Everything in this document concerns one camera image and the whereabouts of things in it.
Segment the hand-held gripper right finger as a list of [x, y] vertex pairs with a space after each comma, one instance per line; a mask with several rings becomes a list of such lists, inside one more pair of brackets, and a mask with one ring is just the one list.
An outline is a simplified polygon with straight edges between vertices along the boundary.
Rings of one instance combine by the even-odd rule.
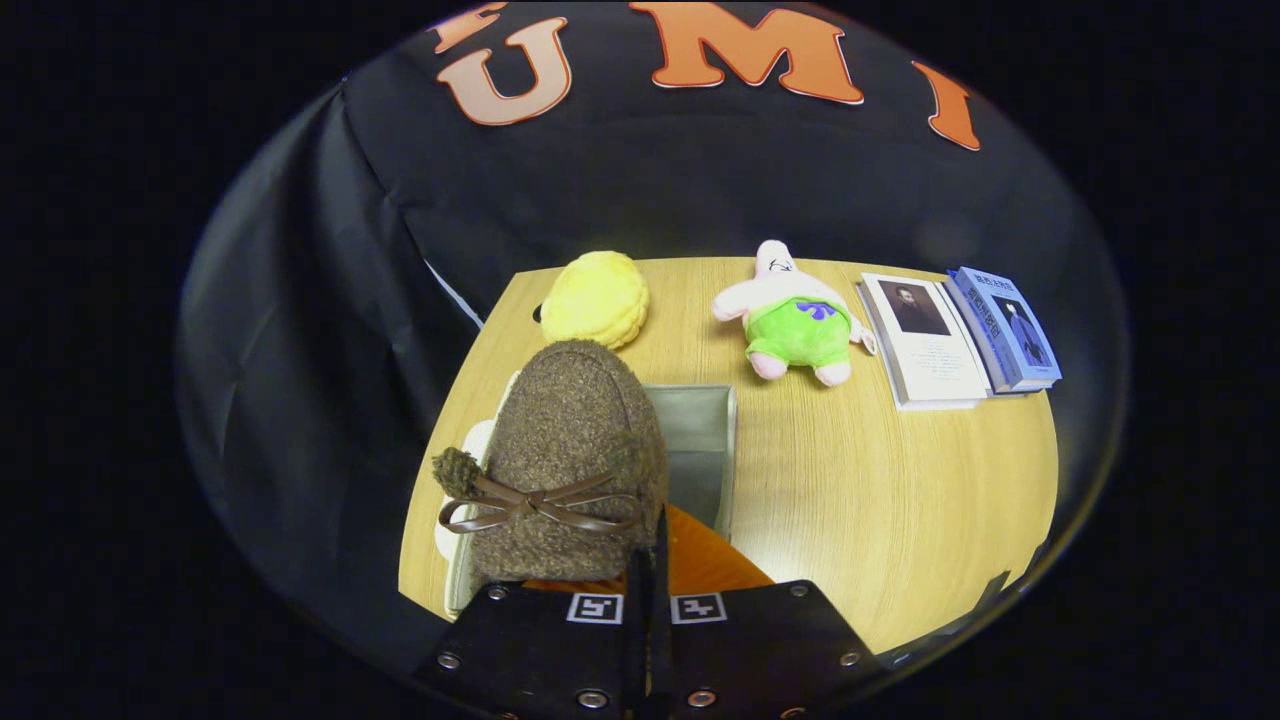
[[655, 700], [668, 719], [832, 719], [886, 666], [810, 580], [672, 594], [655, 547]]

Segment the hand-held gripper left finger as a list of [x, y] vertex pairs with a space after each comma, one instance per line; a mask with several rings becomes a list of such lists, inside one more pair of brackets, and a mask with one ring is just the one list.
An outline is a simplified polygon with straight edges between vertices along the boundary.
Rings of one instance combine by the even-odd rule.
[[486, 719], [627, 719], [645, 692], [637, 592], [483, 585], [415, 679]]

